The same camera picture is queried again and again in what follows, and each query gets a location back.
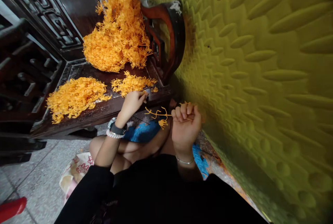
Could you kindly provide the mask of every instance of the wrist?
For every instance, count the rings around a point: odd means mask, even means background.
[[[127,119],[122,112],[120,111],[118,113],[117,119],[115,121],[115,126],[119,129],[122,129],[123,127],[125,127],[126,123],[128,122],[129,119]]]
[[[194,159],[192,146],[177,147],[174,146],[174,150],[178,159],[183,162],[191,162]]]

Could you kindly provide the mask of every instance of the finger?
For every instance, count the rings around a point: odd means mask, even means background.
[[[198,106],[194,106],[194,120],[193,123],[197,125],[201,125],[201,114],[199,112]]]
[[[146,94],[145,91],[138,92],[139,97],[142,96],[142,95],[144,95],[144,94]]]
[[[143,101],[146,100],[146,95],[147,95],[147,94],[143,94],[143,95],[139,98],[139,102],[140,102],[141,104],[143,103]]]
[[[180,121],[180,122],[182,122],[184,120],[183,117],[182,117],[182,115],[181,115],[180,107],[179,106],[176,107],[176,117],[177,117],[178,121]]]
[[[178,122],[177,116],[176,116],[176,110],[171,111],[172,118],[175,122]]]
[[[194,107],[194,105],[191,104],[191,103],[187,105],[187,107],[186,107],[186,113],[187,113],[188,115],[192,113],[192,111],[193,111],[193,107]]]
[[[186,115],[186,104],[182,104],[180,106],[180,112],[181,112],[181,115],[183,116],[183,119],[186,119],[187,118],[187,115]]]

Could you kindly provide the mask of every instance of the chair seat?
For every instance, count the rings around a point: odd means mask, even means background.
[[[100,71],[92,67],[92,65],[87,63],[85,60],[71,62],[66,66],[58,86],[63,85],[71,78],[77,79],[79,77],[93,77],[107,85],[106,94],[112,95],[112,98],[108,101],[96,103],[94,109],[87,109],[83,111],[76,119],[70,119],[67,116],[64,116],[64,119],[59,124],[52,124],[52,114],[50,113],[50,109],[48,109],[43,117],[43,120],[35,123],[33,126],[30,132],[31,138],[77,139],[79,137],[75,133],[78,133],[78,131],[84,128],[106,123],[112,117],[117,116],[121,110],[124,98],[122,98],[120,94],[112,91],[111,81],[116,78],[124,79],[126,77],[124,71],[126,70],[128,70],[131,75],[146,76],[147,78],[154,78],[157,80],[155,86],[159,91],[152,93],[152,88],[146,88],[148,101],[147,104],[143,104],[139,111],[144,110],[145,107],[167,105],[170,99],[174,97],[174,91],[171,87],[169,85],[162,85],[156,68],[150,58],[147,60],[146,67],[144,69],[132,69],[130,64],[127,63],[125,68],[120,71],[120,73]]]

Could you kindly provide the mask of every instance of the black clothing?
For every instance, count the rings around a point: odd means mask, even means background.
[[[114,179],[110,168],[91,166],[55,224],[266,223],[216,175],[184,182],[175,156],[137,161],[116,174],[113,187]]]

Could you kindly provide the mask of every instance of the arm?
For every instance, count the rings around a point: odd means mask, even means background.
[[[145,92],[130,92],[127,94],[121,111],[118,114],[116,127],[122,129],[132,115],[140,108],[146,99]],[[95,165],[100,167],[111,167],[119,147],[119,140],[106,136],[97,156]]]
[[[185,181],[201,181],[202,175],[192,152],[192,145],[201,130],[201,114],[198,106],[182,104],[181,107],[172,110],[171,114],[173,117],[172,141],[178,158],[179,174]]]
[[[115,125],[123,128],[131,116],[140,108],[146,98],[144,92],[131,92],[127,95]],[[113,187],[111,165],[119,147],[119,139],[106,137],[100,148],[95,165],[76,186],[61,210],[55,224],[90,223],[102,201]]]

